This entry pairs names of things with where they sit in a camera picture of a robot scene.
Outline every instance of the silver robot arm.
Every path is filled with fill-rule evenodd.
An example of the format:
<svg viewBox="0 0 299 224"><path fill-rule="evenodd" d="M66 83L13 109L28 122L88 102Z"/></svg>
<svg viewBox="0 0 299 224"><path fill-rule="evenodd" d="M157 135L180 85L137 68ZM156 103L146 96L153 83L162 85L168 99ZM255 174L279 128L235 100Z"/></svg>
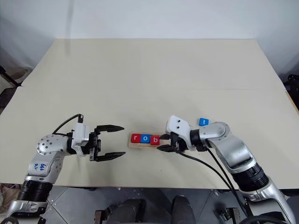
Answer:
<svg viewBox="0 0 299 224"><path fill-rule="evenodd" d="M183 145L180 149L182 151L184 147L191 151L214 148L248 201L253 215L280 212L283 221L296 224L293 211L283 194L258 165L245 143L231 133L227 124L215 122L192 130L187 121L171 116L166 125L166 133L170 136L170 141L176 141L171 142L173 147L179 149ZM165 146L160 150L171 152L171 148Z"/></svg>
<svg viewBox="0 0 299 224"><path fill-rule="evenodd" d="M57 133L57 130L66 122L78 117L78 122L72 132L67 134ZM31 161L28 172L24 178L22 190L14 200L6 217L38 218L47 208L47 199L56 182L65 156L77 154L89 155L90 161L107 161L115 159L125 152L106 153L100 156L100 132L115 132L123 130L120 126L97 126L90 133L89 126L83 124L83 115L78 114L65 121L52 134L42 137L37 143L37 153Z"/></svg>

